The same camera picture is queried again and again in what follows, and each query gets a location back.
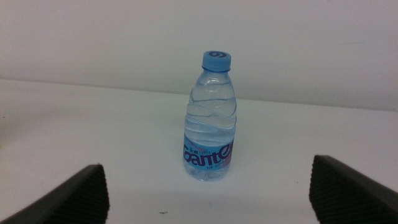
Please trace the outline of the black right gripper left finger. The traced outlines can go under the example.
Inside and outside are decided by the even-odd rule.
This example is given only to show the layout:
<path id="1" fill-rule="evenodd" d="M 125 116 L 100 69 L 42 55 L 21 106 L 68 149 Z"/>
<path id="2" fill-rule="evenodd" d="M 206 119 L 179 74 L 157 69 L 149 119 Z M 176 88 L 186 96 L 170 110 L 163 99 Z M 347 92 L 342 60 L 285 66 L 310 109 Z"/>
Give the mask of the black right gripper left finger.
<path id="1" fill-rule="evenodd" d="M 2 224 L 105 224 L 110 208 L 104 168 L 88 165 Z"/>

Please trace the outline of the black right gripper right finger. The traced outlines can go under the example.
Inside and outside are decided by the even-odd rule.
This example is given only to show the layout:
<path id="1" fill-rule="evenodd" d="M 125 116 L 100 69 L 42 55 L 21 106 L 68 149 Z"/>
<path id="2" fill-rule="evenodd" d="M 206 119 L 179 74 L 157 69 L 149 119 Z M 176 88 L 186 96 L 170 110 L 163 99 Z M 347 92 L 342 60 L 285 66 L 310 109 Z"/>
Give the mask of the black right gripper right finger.
<path id="1" fill-rule="evenodd" d="M 397 224 L 397 192 L 331 156 L 313 158 L 309 201 L 320 223 Z"/>

